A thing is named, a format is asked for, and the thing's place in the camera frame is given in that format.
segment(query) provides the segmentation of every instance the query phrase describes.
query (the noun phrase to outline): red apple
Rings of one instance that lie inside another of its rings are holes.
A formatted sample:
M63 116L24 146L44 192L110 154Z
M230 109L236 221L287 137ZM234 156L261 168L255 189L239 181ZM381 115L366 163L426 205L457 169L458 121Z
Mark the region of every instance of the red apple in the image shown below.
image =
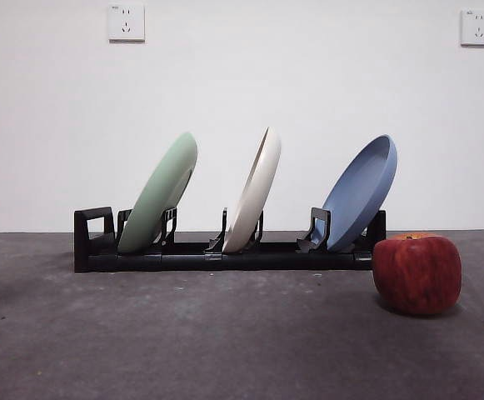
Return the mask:
M390 237L375 245L372 267L382 298L404 313L441 313L460 294L460 256L446 237L421 232Z

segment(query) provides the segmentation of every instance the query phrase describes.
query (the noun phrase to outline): dish rack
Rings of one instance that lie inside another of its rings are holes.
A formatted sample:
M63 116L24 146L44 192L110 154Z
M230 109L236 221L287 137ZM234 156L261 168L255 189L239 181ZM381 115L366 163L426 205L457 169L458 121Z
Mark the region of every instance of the dish rack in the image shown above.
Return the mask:
M386 238L386 213L378 211L367 229L342 252L328 252L327 239L332 229L329 211L313 207L309 231L295 242L262 240L264 214L239 253L223 253L227 229L227 209L222 212L222 230L207 242L175 241L177 209L162 213L162 230L152 245L137 253L119 254L117 244L132 210L117 214L117 234L110 207L90 208L74 213L75 273L114 273L123 271L221 271L221 270L370 270L375 244ZM92 235L89 220L103 218L103 233ZM324 223L324 237L311 240L316 220Z

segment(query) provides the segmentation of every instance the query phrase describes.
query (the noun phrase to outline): white wall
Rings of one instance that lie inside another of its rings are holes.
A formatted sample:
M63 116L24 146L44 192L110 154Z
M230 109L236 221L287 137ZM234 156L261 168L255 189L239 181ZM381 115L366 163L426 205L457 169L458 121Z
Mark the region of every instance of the white wall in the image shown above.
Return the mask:
M390 134L392 229L484 228L484 0L146 0L145 44L109 44L105 0L0 0L0 231L71 231L130 208L174 138L197 170L182 230L217 229L263 130L282 136L266 228L307 228L342 170Z

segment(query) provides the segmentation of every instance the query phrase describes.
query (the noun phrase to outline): plate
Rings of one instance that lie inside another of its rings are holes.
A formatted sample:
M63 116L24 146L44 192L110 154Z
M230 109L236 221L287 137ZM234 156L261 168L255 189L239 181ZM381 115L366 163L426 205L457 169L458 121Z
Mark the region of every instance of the plate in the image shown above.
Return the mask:
M268 128L252 163L237 205L234 222L225 235L224 253L237 253L247 244L264 209L280 157L281 139Z
M352 160L322 207L331 212L329 251L340 252L362 234L390 191L396 170L397 149L387 135L371 141ZM317 220L313 242L322 240L323 228Z
M117 250L135 253L151 246L160 234L161 216L178 205L197 161L197 144L184 133L167 150L138 197L123 229Z

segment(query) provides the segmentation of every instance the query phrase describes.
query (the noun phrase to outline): white plate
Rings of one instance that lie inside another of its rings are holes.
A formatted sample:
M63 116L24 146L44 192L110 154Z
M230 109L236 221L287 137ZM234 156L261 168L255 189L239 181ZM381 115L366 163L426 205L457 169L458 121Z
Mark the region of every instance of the white plate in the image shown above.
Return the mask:
M268 128L243 188L236 214L234 214L234 222L226 234L223 245L224 253L239 252L247 244L264 209L280 157L281 139Z

